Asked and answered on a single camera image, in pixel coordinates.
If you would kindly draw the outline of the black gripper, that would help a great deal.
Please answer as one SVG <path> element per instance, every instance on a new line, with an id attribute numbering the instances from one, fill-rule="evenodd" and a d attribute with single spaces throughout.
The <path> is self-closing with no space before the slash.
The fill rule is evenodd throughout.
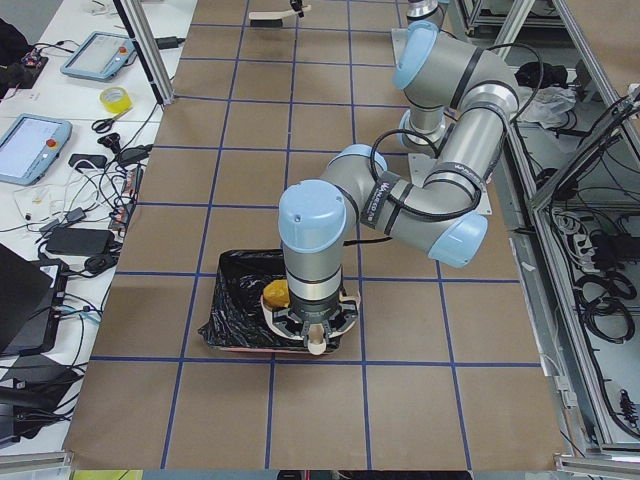
<path id="1" fill-rule="evenodd" d="M 358 299 L 339 299 L 323 309 L 304 310 L 300 305 L 292 305 L 272 311 L 272 331 L 305 345 L 328 343 L 348 332 L 358 318 Z"/>

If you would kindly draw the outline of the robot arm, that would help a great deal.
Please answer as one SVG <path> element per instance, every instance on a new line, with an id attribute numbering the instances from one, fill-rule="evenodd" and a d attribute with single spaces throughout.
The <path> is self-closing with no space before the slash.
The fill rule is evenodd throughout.
<path id="1" fill-rule="evenodd" d="M 441 27 L 449 6 L 448 0 L 408 0 L 406 20 L 408 24 L 428 21 Z"/>
<path id="2" fill-rule="evenodd" d="M 341 291 L 344 240 L 355 225 L 456 268 L 473 259 L 487 232 L 477 206 L 520 109 L 513 71 L 495 53 L 422 20 L 408 27 L 393 81 L 411 103 L 406 136 L 432 143 L 444 126 L 442 109 L 459 114 L 446 142 L 432 147 L 422 183 L 392 172 L 375 146 L 356 144 L 279 202 L 289 303 L 267 309 L 265 318 L 274 333 L 316 355 L 358 317 L 358 301 Z"/>

